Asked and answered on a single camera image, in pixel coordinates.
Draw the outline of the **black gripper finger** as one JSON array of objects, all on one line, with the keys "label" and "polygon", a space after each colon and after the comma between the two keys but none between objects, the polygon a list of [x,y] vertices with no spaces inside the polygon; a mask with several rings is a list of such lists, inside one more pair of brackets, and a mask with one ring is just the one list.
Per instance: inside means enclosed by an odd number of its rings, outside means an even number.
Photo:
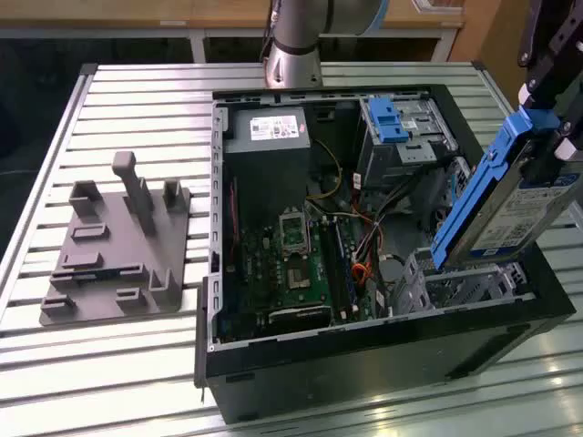
[{"label": "black gripper finger", "polygon": [[527,72],[519,105],[552,108],[582,70],[582,3],[531,1],[517,63]]},{"label": "black gripper finger", "polygon": [[550,185],[565,165],[582,167],[582,77],[533,123],[527,144],[531,148],[523,178],[530,184]]}]

